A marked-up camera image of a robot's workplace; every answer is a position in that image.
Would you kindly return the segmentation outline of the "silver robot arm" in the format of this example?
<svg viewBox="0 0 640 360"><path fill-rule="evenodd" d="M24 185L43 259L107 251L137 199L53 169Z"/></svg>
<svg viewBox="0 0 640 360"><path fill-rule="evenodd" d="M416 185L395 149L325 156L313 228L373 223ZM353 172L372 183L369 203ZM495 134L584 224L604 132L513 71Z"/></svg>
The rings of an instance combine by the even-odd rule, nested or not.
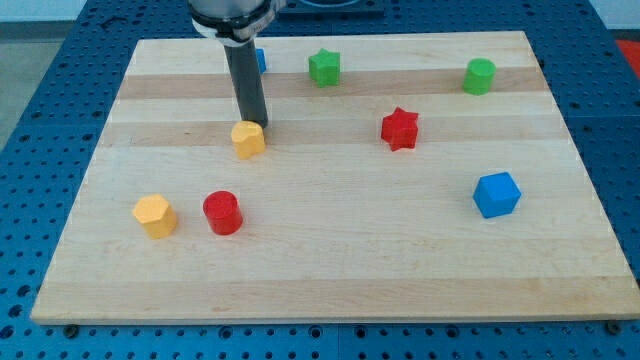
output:
<svg viewBox="0 0 640 360"><path fill-rule="evenodd" d="M196 31L231 45L252 40L286 5L286 0L187 0Z"/></svg>

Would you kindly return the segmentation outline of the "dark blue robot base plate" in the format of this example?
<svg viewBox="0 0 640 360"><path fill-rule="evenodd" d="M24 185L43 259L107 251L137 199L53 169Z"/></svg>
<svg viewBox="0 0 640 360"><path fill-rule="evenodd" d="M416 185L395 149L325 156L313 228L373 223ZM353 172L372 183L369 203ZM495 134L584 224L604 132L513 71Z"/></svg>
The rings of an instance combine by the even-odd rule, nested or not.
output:
<svg viewBox="0 0 640 360"><path fill-rule="evenodd" d="M383 16L384 0L288 0L278 15L284 19Z"/></svg>

